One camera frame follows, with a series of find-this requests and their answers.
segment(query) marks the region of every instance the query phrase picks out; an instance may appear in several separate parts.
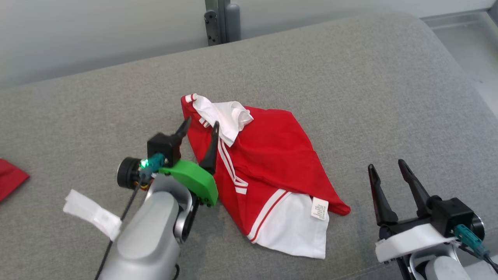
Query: gray floor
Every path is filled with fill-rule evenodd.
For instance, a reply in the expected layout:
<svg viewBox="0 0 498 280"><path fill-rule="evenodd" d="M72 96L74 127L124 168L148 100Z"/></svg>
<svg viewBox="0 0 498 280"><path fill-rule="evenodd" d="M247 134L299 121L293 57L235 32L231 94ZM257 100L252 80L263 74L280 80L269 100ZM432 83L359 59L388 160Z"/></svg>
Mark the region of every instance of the gray floor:
<svg viewBox="0 0 498 280"><path fill-rule="evenodd" d="M424 20L498 117L498 27L486 12Z"/></svg>

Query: green led light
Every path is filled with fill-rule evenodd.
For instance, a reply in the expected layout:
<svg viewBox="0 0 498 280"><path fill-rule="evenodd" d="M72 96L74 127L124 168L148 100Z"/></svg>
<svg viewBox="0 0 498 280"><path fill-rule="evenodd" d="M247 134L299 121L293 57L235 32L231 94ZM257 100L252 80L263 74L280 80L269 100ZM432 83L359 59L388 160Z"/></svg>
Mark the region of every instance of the green led light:
<svg viewBox="0 0 498 280"><path fill-rule="evenodd" d="M149 166L149 160L146 158L140 162L140 167L146 168L147 166Z"/></svg>

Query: cable connector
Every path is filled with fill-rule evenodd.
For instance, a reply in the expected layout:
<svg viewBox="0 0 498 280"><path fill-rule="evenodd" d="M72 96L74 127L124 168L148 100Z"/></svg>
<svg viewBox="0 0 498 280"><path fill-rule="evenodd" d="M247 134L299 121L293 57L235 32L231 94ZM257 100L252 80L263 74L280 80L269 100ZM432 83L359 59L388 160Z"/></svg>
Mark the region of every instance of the cable connector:
<svg viewBox="0 0 498 280"><path fill-rule="evenodd" d="M456 226L454 229L454 235L460 239L463 244L472 249L480 260L483 260L485 256L489 255L490 251L484 247L483 241L465 225L460 224Z"/></svg>

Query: white care tag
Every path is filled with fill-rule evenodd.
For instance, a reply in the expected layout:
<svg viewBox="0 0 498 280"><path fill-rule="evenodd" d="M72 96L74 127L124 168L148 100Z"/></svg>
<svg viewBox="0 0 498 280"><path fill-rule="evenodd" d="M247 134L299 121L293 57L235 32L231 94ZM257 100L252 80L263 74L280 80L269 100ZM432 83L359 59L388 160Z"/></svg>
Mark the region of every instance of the white care tag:
<svg viewBox="0 0 498 280"><path fill-rule="evenodd" d="M327 200L313 197L313 203L311 204L311 216L325 221L328 208L329 202Z"/></svg>
<svg viewBox="0 0 498 280"><path fill-rule="evenodd" d="M92 223L112 241L120 233L120 227L123 223L118 216L75 190L69 192L62 211Z"/></svg>

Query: black cube-shaped housing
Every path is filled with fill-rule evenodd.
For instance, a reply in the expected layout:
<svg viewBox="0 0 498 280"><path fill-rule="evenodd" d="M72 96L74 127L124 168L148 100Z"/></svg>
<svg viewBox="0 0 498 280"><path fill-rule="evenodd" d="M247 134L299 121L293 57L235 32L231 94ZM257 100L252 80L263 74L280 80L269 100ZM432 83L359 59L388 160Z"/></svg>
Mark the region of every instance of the black cube-shaped housing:
<svg viewBox="0 0 498 280"><path fill-rule="evenodd" d="M164 135L158 133L147 141L147 157L151 157L156 153L161 153L168 160L165 166L174 166L182 157L180 154L180 145L182 139L177 135Z"/></svg>
<svg viewBox="0 0 498 280"><path fill-rule="evenodd" d="M460 199L454 197L444 201L434 201L432 206L431 225L444 237L451 237L451 230L463 224L470 227L474 212Z"/></svg>

